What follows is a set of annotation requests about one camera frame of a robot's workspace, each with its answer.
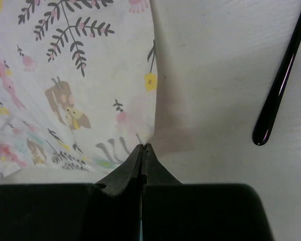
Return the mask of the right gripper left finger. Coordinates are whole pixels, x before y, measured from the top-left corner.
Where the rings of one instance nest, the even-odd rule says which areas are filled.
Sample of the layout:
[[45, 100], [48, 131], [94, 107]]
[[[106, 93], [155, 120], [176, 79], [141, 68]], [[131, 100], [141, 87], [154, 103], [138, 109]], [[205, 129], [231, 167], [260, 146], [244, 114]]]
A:
[[142, 154], [96, 183], [0, 185], [0, 240], [139, 240]]

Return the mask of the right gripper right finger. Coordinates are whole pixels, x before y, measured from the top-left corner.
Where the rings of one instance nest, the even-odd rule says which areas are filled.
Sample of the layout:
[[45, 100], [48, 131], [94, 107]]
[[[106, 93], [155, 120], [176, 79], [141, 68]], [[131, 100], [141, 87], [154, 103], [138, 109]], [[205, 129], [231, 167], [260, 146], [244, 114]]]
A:
[[247, 184], [182, 184], [144, 148], [143, 240], [273, 240], [257, 192]]

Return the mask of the black spoon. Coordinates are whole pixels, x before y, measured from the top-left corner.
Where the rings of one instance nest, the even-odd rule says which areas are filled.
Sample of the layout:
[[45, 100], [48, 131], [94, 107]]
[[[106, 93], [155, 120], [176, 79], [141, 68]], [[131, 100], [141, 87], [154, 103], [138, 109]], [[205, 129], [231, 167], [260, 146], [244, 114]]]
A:
[[257, 146], [265, 145], [269, 140], [300, 43], [301, 12], [252, 133], [253, 143]]

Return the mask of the patterned white cloth napkin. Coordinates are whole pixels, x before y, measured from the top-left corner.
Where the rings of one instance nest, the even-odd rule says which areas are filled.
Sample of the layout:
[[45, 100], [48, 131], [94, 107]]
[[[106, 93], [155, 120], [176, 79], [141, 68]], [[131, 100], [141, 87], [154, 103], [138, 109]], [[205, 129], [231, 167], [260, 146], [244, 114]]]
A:
[[95, 182], [154, 133], [150, 1], [0, 1], [0, 183]]

